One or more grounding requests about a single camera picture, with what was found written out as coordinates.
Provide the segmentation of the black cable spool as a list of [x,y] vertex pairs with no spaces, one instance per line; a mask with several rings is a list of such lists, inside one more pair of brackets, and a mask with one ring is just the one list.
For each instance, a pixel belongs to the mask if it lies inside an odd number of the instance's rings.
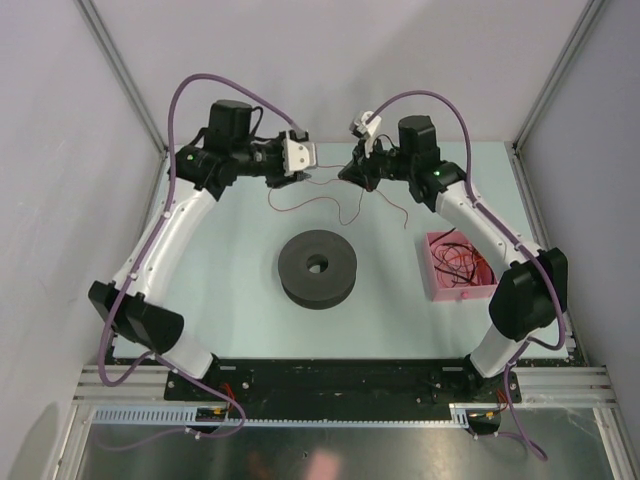
[[308,230],[283,246],[277,271],[290,300],[306,309],[324,310],[351,294],[357,278],[357,256],[341,235]]

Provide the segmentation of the pink plastic box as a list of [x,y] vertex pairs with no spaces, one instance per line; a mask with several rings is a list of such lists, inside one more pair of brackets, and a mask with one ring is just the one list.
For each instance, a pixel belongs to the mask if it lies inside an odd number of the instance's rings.
[[422,249],[432,301],[486,299],[496,290],[494,271],[458,230],[427,232]]

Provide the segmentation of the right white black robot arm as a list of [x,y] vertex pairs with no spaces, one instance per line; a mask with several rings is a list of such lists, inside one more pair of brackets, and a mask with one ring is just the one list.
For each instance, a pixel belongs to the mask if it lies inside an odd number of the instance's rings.
[[491,325],[465,357],[463,393],[484,401],[497,377],[515,363],[535,333],[558,324],[557,347],[565,343],[568,261],[557,248],[542,249],[514,233],[473,191],[468,172],[444,161],[430,117],[412,115],[398,123],[399,144],[386,149],[378,138],[379,116],[360,113],[350,131],[357,144],[340,179],[367,191],[382,180],[403,181],[415,202],[425,205],[462,233],[482,255],[498,284],[489,303]]

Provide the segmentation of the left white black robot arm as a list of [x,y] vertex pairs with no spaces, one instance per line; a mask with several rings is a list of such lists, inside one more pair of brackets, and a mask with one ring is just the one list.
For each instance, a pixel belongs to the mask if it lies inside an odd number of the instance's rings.
[[212,104],[207,126],[176,154],[168,193],[121,269],[96,281],[88,298],[114,333],[137,343],[187,374],[197,398],[214,397],[220,374],[214,355],[186,330],[184,317],[165,308],[173,273],[201,221],[240,177],[262,177],[277,189],[306,179],[315,146],[299,128],[273,138],[257,136],[262,107],[234,100]]

